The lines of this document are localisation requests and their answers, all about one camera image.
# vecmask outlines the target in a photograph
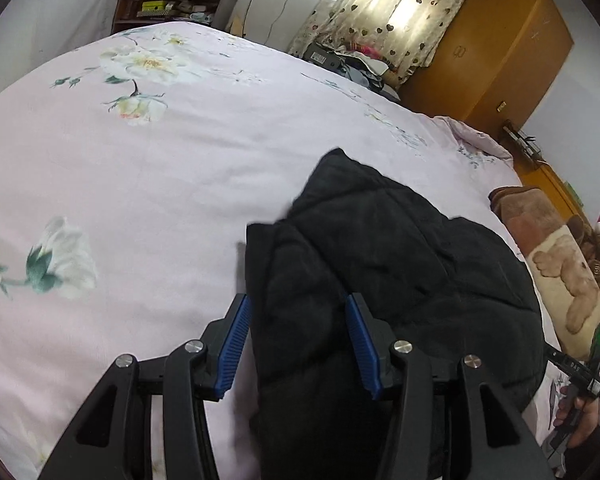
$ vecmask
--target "wooden wardrobe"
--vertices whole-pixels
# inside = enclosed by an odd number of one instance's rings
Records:
[[[552,0],[465,0],[431,65],[400,88],[400,102],[498,138],[506,120],[525,123],[572,46]]]

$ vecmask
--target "teddy bear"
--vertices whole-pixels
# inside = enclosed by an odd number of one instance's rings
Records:
[[[600,285],[600,222],[592,228],[580,216],[574,215],[568,220],[567,227],[579,245],[596,282]]]
[[[566,329],[572,334],[577,334],[593,313],[599,292],[598,285],[576,251],[571,237],[564,235],[548,251],[538,251],[533,256],[540,273],[548,278],[560,277],[573,296],[565,321]]]

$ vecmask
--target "black sleeve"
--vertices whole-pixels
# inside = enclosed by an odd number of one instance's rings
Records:
[[[582,444],[578,447],[568,449],[564,453],[564,465],[567,469],[564,480],[577,480],[599,452],[600,426]]]

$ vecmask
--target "white label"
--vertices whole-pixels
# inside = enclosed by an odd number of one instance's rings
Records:
[[[317,61],[320,64],[322,64],[325,61],[327,61],[327,57],[326,56],[321,56],[317,52],[314,52],[314,53],[311,54],[311,59],[313,59],[314,61]]]

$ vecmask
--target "silver screw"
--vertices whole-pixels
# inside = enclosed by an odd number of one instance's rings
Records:
[[[122,354],[116,358],[116,366],[118,368],[129,368],[134,361],[134,357],[130,354]]]
[[[401,354],[408,354],[413,350],[413,345],[408,341],[398,340],[394,343],[394,350],[396,352],[400,352]]]
[[[202,341],[199,341],[198,339],[192,339],[184,345],[184,349],[190,354],[197,354],[198,352],[202,352],[202,349],[204,347],[205,344]]]
[[[482,359],[473,354],[465,355],[464,364],[466,364],[469,368],[480,368],[482,365]]]

